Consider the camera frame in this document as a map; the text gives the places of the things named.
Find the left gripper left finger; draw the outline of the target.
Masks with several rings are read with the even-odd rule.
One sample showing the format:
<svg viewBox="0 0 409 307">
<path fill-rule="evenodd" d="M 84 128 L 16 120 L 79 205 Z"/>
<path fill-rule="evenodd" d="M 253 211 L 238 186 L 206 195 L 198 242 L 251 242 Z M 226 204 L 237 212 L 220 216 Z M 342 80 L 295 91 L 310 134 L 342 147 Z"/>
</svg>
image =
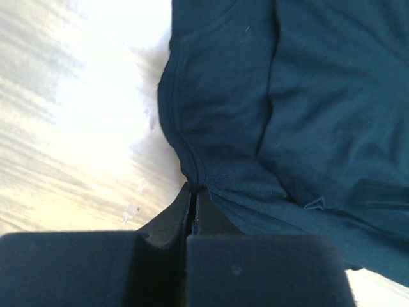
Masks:
<svg viewBox="0 0 409 307">
<path fill-rule="evenodd" d="M 2 306 L 178 306 L 191 194 L 136 231 L 1 237 Z"/>
</svg>

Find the black t shirt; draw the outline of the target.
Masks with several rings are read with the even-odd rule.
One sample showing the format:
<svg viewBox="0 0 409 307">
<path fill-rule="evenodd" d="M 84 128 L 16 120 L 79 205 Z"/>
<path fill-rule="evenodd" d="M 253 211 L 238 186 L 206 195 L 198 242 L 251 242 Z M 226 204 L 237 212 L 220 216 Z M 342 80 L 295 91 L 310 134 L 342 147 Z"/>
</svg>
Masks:
<svg viewBox="0 0 409 307">
<path fill-rule="evenodd" d="M 245 233 L 408 284 L 408 2 L 173 1 L 160 124 Z"/>
</svg>

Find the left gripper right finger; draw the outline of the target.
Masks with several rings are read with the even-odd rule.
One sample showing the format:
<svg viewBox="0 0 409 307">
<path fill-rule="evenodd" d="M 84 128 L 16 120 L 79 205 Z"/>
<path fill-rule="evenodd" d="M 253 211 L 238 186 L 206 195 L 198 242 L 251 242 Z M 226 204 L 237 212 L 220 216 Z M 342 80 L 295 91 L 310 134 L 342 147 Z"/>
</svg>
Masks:
<svg viewBox="0 0 409 307">
<path fill-rule="evenodd" d="M 196 196 L 186 240 L 187 306 L 354 306 L 343 261 L 327 240 L 244 235 Z"/>
</svg>

